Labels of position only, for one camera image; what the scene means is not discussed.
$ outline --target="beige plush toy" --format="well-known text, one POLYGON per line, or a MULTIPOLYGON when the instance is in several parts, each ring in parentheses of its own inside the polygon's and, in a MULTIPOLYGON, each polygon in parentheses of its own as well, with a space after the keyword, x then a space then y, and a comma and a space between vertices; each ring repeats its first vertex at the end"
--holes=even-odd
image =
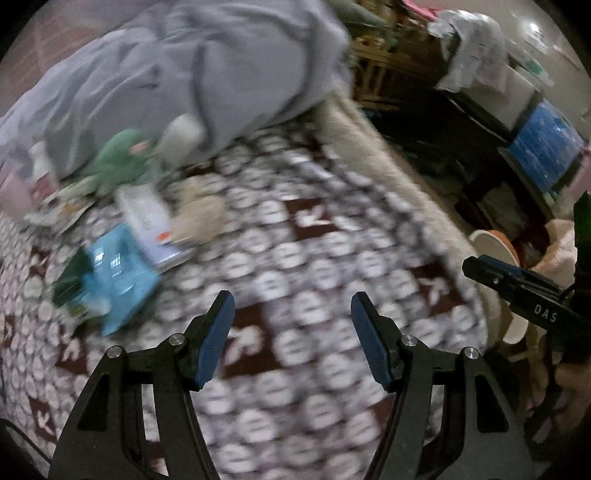
POLYGON ((226 202, 210 195, 197 177, 181 182, 177 192, 178 212, 171 220, 172 243, 207 243, 216 238, 226 222, 226 202))

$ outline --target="metal screw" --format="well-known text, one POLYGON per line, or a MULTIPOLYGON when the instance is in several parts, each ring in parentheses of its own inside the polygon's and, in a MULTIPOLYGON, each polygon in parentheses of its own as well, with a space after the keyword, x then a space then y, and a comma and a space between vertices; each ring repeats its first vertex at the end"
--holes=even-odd
POLYGON ((182 345, 184 343, 184 335, 182 333, 175 333, 170 336, 168 342, 174 346, 182 345))
POLYGON ((417 342, 417 337, 413 337, 412 335, 404 335, 402 337, 402 343, 406 346, 415 346, 417 342))
POLYGON ((107 350, 107 356, 109 358, 117 358, 122 352, 123 349, 119 345, 115 345, 107 350))
POLYGON ((476 360, 480 356, 480 353, 474 347, 469 346, 464 349, 464 355, 466 355, 470 360, 476 360))

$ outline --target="wall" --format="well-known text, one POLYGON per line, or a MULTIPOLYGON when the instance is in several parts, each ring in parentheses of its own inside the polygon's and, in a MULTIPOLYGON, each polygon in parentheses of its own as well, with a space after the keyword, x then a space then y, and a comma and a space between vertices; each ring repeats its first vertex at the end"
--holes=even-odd
POLYGON ((552 87, 542 85, 544 96, 565 114, 584 138, 591 138, 591 113, 587 118, 582 117, 582 112, 591 106, 591 79, 554 21, 533 0, 415 0, 415 3, 421 7, 462 9, 494 18, 503 33, 538 60, 555 82, 552 87), (531 23, 544 35, 549 47, 545 55, 525 40, 526 28, 531 23), (579 68, 556 51, 554 45, 573 58, 579 68))

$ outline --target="green plush toy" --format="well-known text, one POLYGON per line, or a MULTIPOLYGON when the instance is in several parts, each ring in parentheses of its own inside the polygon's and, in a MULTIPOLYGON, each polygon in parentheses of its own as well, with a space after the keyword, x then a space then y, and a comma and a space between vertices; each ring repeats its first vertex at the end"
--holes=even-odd
POLYGON ((123 130, 105 144, 84 174, 94 180, 96 194, 104 196, 142 177, 152 154, 152 143, 141 131, 123 130))

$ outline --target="gray blanket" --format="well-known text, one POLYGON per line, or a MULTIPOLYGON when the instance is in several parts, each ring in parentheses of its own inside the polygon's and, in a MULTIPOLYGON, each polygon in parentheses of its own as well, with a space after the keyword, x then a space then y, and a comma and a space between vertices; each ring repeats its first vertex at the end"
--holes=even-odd
POLYGON ((65 177, 120 130, 158 138, 186 112, 207 130, 191 159, 208 159, 347 82, 348 42, 322 0, 158 4, 55 65, 7 112, 0 163, 16 161, 27 176, 27 151, 44 137, 65 177))

